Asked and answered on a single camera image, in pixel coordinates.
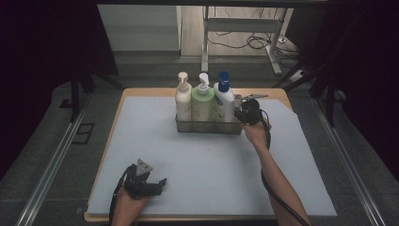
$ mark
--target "table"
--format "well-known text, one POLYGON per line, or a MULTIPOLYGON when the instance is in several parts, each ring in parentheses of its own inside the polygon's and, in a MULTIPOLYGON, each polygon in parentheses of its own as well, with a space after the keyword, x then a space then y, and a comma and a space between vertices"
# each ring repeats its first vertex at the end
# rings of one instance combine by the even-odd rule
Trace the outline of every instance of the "table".
MULTIPOLYGON (((243 96, 252 93, 269 95, 268 100, 260 100, 260 103, 263 109, 265 105, 268 106, 266 111, 275 124, 272 133, 274 134, 272 154, 278 164, 281 163, 281 169, 293 187, 296 187, 299 196, 303 198, 305 208, 308 208, 310 215, 336 216, 285 91, 282 89, 234 89, 233 91, 243 96)), ((177 133, 173 121, 174 94, 175 89, 127 89, 123 92, 90 195, 85 219, 90 222, 107 221, 108 202, 110 202, 108 199, 110 195, 108 197, 107 194, 112 193, 116 184, 114 179, 117 181, 119 179, 119 171, 123 170, 129 158, 134 156, 144 156, 144 161, 147 157, 149 158, 147 163, 155 164, 153 180, 157 181, 163 173, 165 177, 167 177, 165 174, 169 174, 170 178, 167 191, 164 191, 160 197, 153 198, 154 203, 149 203, 148 209, 143 210, 144 216, 138 220, 272 218, 273 211, 267 200, 266 191, 259 173, 256 173, 260 171, 259 160, 251 150, 245 135, 177 133), (146 107, 157 107, 156 111, 163 114, 157 115, 159 119, 155 119, 146 107), (140 114, 140 121, 144 122, 137 122, 137 115, 140 114), (254 197, 258 199, 264 197, 264 200, 258 202, 258 199, 253 199, 254 197)))

